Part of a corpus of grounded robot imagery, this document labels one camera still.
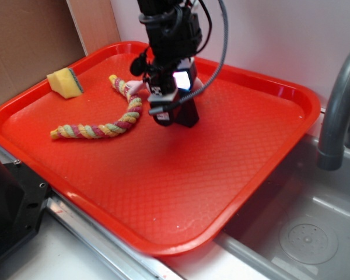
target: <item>tray rim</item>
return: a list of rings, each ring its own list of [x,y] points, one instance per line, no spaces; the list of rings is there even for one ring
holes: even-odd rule
[[[106,47],[103,47],[94,53],[88,55],[87,57],[84,57],[80,59],[79,61],[74,62],[69,67],[73,68],[76,75],[81,74],[82,72],[89,69],[91,66],[98,64],[99,62],[103,61],[105,58],[108,58],[112,55],[117,54],[127,54],[127,53],[134,53],[139,54],[142,50],[144,50],[147,47],[147,44],[140,43],[136,41],[127,41],[127,42],[120,42],[120,43],[114,43],[111,45],[108,45]],[[200,63],[208,67],[208,71],[212,71],[216,68],[217,63],[209,61],[207,59],[203,58],[196,58],[196,63]],[[236,68],[233,66],[224,65],[222,72],[220,73],[220,76],[218,78],[227,80],[227,78],[230,75],[233,74],[243,74],[247,78],[253,78],[253,79],[259,79],[259,80],[265,80],[265,82],[268,82],[269,84],[275,84],[276,86],[283,86],[288,89],[292,89],[292,91],[295,91],[299,95],[298,97],[301,98],[301,102],[307,102],[306,110],[305,108],[302,108],[304,110],[304,120],[299,125],[298,129],[295,130],[293,134],[288,137],[288,139],[282,144],[282,146],[278,149],[278,151],[275,153],[275,156],[270,158],[263,167],[258,171],[258,173],[246,184],[243,189],[238,193],[238,197],[234,197],[234,199],[226,206],[224,211],[220,213],[217,218],[198,236],[193,237],[189,241],[185,241],[183,243],[179,244],[156,244],[147,241],[144,238],[140,238],[140,235],[135,233],[130,228],[124,226],[121,224],[115,217],[110,216],[106,214],[104,211],[101,211],[97,206],[90,203],[89,201],[85,200],[82,197],[75,196],[73,197],[73,200],[71,203],[75,204],[78,208],[80,208],[83,212],[86,212],[87,215],[95,218],[99,223],[101,223],[105,228],[107,228],[109,231],[116,234],[116,232],[119,232],[117,234],[120,238],[125,240],[128,244],[135,247],[136,249],[143,251],[144,253],[153,255],[153,256],[168,256],[173,254],[180,254],[184,253],[186,251],[192,250],[207,241],[210,241],[213,239],[221,229],[221,224],[225,224],[229,218],[237,212],[237,210],[243,205],[244,202],[248,200],[250,195],[255,192],[255,190],[259,187],[259,185],[263,182],[264,178],[268,176],[267,170],[274,170],[276,166],[284,159],[284,157],[290,152],[290,150],[300,141],[302,136],[306,133],[306,131],[311,127],[311,125],[317,120],[319,114],[320,114],[320,102],[317,98],[316,94],[301,85],[297,85],[292,82],[288,82],[285,80],[277,79],[271,76],[263,75],[260,73],[256,73],[253,71],[248,71],[240,68]],[[45,79],[41,81],[40,83],[32,86],[31,88],[25,90],[23,93],[19,94],[18,96],[10,99],[6,103],[0,106],[0,125],[4,123],[5,120],[7,120],[12,114],[15,112],[10,112],[10,114],[7,112],[11,107],[16,106],[18,107],[18,110],[23,109],[27,105],[33,103],[37,99],[41,98],[42,96],[46,95],[51,91],[48,81]],[[278,98],[284,98],[288,99],[290,101],[293,101],[298,104],[295,100],[292,100],[287,98],[287,96],[281,96]],[[36,161],[33,157],[27,155],[22,151],[21,149],[17,148],[15,145],[13,145],[10,141],[5,139],[5,137],[0,134],[0,145],[6,149],[8,152],[10,152],[13,156],[15,156],[18,159],[21,159],[23,162],[28,164],[34,171],[39,173],[42,177],[44,177],[46,180],[48,178],[52,178],[53,172],[50,170],[46,170],[42,167],[40,163]],[[51,185],[57,184],[53,180],[50,180],[49,183]],[[109,226],[114,222],[114,230],[112,230],[112,226]]]

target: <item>sink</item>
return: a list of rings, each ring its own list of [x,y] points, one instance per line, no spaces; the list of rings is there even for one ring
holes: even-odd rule
[[[350,279],[350,150],[324,171],[316,145],[306,135],[217,238],[271,279]]]

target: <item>rope toy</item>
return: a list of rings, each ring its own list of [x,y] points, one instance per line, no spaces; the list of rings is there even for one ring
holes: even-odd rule
[[[127,112],[116,122],[112,124],[100,125],[69,125],[59,126],[51,131],[52,139],[59,138],[112,138],[125,133],[136,123],[142,113],[142,102],[138,96],[138,92],[145,88],[142,81],[132,80],[124,82],[115,75],[109,77],[113,88],[126,97],[128,102]]]

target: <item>sink drain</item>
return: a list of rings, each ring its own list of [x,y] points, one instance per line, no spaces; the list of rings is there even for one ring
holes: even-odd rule
[[[335,232],[312,218],[292,220],[280,231],[280,245],[292,259],[304,264],[321,264],[337,252]]]

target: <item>orange tray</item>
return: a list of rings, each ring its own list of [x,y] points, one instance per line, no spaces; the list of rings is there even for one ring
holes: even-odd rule
[[[0,107],[0,145],[55,191],[131,246],[153,256],[211,240],[295,146],[320,114],[303,86],[224,66],[195,98],[193,128],[161,127],[147,113],[112,139],[50,138],[64,124],[105,124],[126,112],[111,74],[128,81],[146,44],[102,48],[70,65],[85,92],[63,99],[48,82]],[[206,81],[217,64],[197,58]]]

